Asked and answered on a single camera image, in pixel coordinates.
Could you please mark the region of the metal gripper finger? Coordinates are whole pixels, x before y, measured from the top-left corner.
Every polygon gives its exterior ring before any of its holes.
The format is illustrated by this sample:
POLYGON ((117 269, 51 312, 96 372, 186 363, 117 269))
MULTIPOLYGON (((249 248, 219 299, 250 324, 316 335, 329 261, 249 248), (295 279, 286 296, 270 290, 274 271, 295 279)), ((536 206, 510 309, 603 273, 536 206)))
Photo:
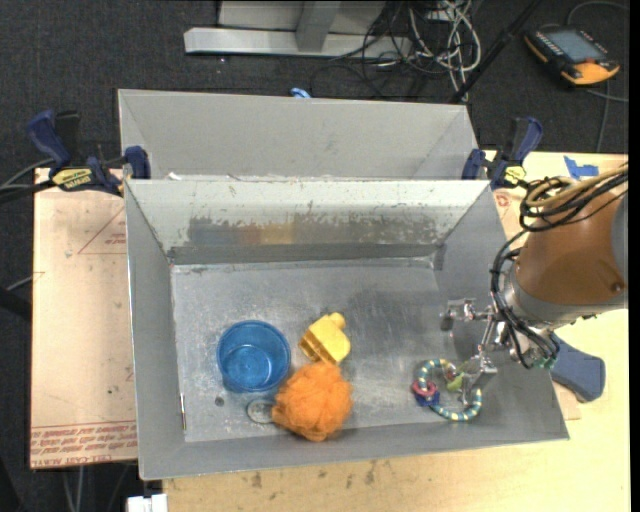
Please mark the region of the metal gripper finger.
POLYGON ((486 385, 497 373, 497 367, 491 363, 468 363, 463 370, 462 376, 462 404, 471 405, 477 399, 478 393, 484 392, 486 385))
POLYGON ((445 311, 440 314, 440 329, 450 331, 456 321, 472 321, 476 318, 473 299, 463 298, 449 300, 445 311))

